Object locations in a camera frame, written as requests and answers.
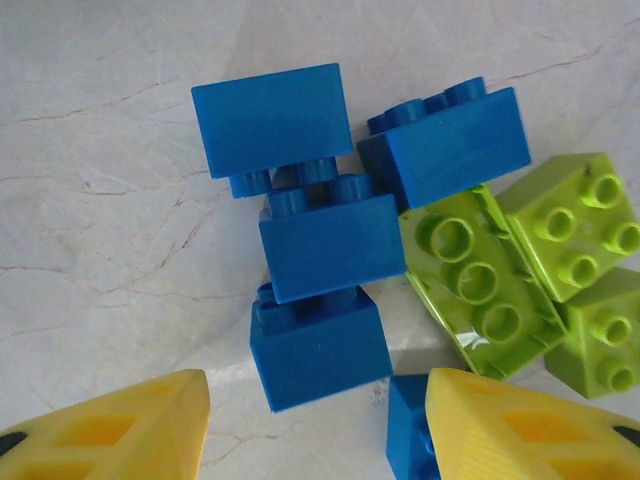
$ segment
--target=toy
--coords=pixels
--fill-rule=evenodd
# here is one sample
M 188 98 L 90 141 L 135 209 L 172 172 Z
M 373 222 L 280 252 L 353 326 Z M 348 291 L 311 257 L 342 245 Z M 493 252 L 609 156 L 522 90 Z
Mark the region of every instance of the toy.
M 391 377 L 387 459 L 396 480 L 440 480 L 424 410 L 426 375 Z
M 498 203 L 558 302 L 640 247 L 640 225 L 604 153 L 553 157 L 499 195 Z
M 213 178 L 230 177 L 234 197 L 271 191 L 269 170 L 296 165 L 302 184 L 338 175 L 353 151 L 338 64 L 194 87 Z
M 392 195 L 374 197 L 368 175 L 341 175 L 312 208 L 304 188 L 268 196 L 260 234 L 278 303 L 406 271 Z
M 360 287 L 278 305 L 263 285 L 249 343 L 274 412 L 392 373 L 378 308 Z
M 620 415 L 447 368 L 426 410 L 442 478 L 640 478 L 640 422 Z
M 616 267 L 557 307 L 569 334 L 545 355 L 549 372 L 586 398 L 640 382 L 640 272 Z
M 408 277 L 474 372 L 503 379 L 565 331 L 486 186 L 407 210 Z
M 0 479 L 195 479 L 208 423 L 204 372 L 176 372 L 0 432 Z
M 487 94 L 474 78 L 369 120 L 358 142 L 376 191 L 419 208 L 531 163 L 513 88 Z

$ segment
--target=white marble floor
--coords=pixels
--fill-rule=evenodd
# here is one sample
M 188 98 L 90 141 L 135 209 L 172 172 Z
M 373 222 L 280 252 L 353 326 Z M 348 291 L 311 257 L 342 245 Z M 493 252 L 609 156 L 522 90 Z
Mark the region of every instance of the white marble floor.
M 640 202 L 635 0 L 5 0 L 0 428 L 197 367 L 202 479 L 392 478 L 384 384 L 269 412 L 247 346 L 262 199 L 209 178 L 189 92 L 333 61 L 355 139 L 392 104 L 484 75 L 517 88 L 537 163 L 607 151 Z M 403 278 L 368 290 L 401 373 L 456 363 Z M 515 381 L 577 398 L 540 365 Z M 640 417 L 638 389 L 595 403 Z

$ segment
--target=green building block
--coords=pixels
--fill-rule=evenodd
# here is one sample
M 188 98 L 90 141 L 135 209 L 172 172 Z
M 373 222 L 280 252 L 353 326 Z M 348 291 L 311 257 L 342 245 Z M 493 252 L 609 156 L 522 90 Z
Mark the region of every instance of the green building block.
M 586 398 L 640 383 L 640 273 L 616 267 L 557 308 L 568 334 L 545 355 L 552 375 Z
M 487 187 L 407 210 L 400 229 L 409 280 L 474 372 L 506 378 L 564 338 Z
M 640 226 L 604 153 L 552 157 L 499 195 L 498 203 L 558 302 L 640 247 Z

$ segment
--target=blue brick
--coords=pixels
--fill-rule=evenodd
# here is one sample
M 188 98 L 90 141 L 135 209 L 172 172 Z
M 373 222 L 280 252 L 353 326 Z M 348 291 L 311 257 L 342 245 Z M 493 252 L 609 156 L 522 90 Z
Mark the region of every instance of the blue brick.
M 268 197 L 260 234 L 278 303 L 406 271 L 393 196 L 374 197 L 368 175 L 342 175 L 327 190 L 319 207 L 304 188 Z
M 378 308 L 360 287 L 278 305 L 263 285 L 250 345 L 274 412 L 392 373 Z
M 353 151 L 338 64 L 194 87 L 211 176 L 230 177 L 234 197 L 271 190 L 269 170 L 297 165 L 300 183 L 338 175 Z
M 424 408 L 426 392 L 427 375 L 391 378 L 387 460 L 396 480 L 440 480 Z
M 531 163 L 513 88 L 487 94 L 482 78 L 368 121 L 358 142 L 378 192 L 419 208 Z

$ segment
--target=translucent green block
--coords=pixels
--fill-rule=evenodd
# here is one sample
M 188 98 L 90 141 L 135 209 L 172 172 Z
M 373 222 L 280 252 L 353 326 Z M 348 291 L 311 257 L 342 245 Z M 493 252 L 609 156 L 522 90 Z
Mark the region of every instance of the translucent green block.
M 471 369 L 503 379 L 564 326 L 485 186 L 400 216 L 408 277 Z
M 499 195 L 498 203 L 558 302 L 640 247 L 640 226 L 604 153 L 552 157 Z
M 558 311 L 569 333 L 547 370 L 586 398 L 640 383 L 640 273 L 614 268 Z

